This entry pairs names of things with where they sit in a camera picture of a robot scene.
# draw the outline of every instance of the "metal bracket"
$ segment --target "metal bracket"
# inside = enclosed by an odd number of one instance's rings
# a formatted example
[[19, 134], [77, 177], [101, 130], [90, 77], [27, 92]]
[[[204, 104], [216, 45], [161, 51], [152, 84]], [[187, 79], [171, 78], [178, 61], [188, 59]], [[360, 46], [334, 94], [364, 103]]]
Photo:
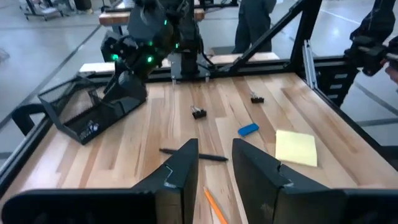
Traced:
[[315, 71], [315, 64], [313, 62], [313, 54], [309, 40], [304, 40], [303, 61], [304, 61], [304, 70], [305, 70], [305, 78], [307, 80], [307, 85], [312, 90], [318, 88], [317, 73]]

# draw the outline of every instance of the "person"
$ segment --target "person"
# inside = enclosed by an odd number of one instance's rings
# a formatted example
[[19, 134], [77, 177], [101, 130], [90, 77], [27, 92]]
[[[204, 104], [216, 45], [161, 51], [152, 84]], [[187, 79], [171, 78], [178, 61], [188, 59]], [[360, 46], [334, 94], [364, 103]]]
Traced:
[[[396, 21], [394, 15], [394, 4], [396, 0], [375, 0], [371, 12], [362, 20], [361, 24], [355, 29], [350, 39], [359, 35], [372, 37], [376, 42], [383, 43], [394, 29]], [[389, 48], [398, 54], [398, 37], [389, 42]], [[389, 62], [386, 73], [390, 79], [398, 85], [398, 62]]]
[[390, 76], [390, 79], [398, 85], [398, 70], [389, 65], [386, 68], [386, 73]]
[[[235, 35], [233, 54], [242, 54], [251, 44], [271, 28], [272, 13], [276, 0], [241, 0], [239, 6], [238, 27]], [[271, 41], [264, 44], [259, 52], [271, 52]]]

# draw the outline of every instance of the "blue eraser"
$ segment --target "blue eraser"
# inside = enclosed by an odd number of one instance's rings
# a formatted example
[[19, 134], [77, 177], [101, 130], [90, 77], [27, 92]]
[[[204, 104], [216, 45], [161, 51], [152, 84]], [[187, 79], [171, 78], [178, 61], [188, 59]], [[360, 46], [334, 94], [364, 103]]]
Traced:
[[252, 124], [249, 124], [241, 129], [239, 129], [238, 134], [241, 135], [242, 137], [245, 137], [248, 134], [258, 131], [258, 129], [259, 129], [259, 126], [256, 125], [255, 123], [252, 123]]

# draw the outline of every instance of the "black pen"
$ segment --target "black pen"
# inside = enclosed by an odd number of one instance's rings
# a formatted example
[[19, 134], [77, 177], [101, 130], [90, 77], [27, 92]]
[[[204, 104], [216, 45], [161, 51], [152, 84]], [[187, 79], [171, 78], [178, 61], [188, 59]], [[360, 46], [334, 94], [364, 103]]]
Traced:
[[[164, 152], [166, 154], [173, 154], [176, 150], [175, 149], [159, 149], [159, 151]], [[207, 159], [207, 160], [218, 161], [218, 162], [228, 161], [228, 159], [223, 156], [214, 156], [214, 155], [201, 154], [201, 153], [199, 153], [199, 159]]]

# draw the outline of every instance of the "gray floor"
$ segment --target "gray floor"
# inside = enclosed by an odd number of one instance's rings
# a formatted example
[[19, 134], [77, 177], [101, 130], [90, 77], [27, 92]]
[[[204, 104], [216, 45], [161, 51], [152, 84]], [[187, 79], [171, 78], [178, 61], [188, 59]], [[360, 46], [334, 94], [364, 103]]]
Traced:
[[[278, 4], [272, 22], [275, 24], [293, 3], [285, 0]], [[101, 1], [93, 0], [94, 10], [100, 5]], [[351, 45], [350, 32], [372, 5], [373, 0], [324, 1], [311, 39], [314, 53], [342, 54]], [[237, 17], [236, 8], [208, 13], [200, 23], [205, 46], [234, 45]], [[273, 38], [273, 50], [280, 58], [290, 56], [299, 20], [300, 16]], [[21, 102], [37, 101], [35, 95], [40, 90], [74, 76], [84, 63], [103, 61], [100, 43], [106, 31], [98, 27], [98, 13], [27, 21], [17, 1], [0, 0], [0, 49], [10, 55], [0, 63], [0, 121]], [[398, 86], [383, 71], [372, 78], [359, 74], [355, 82], [342, 109], [380, 144], [398, 145]], [[23, 138], [12, 121], [0, 130], [0, 163]]]

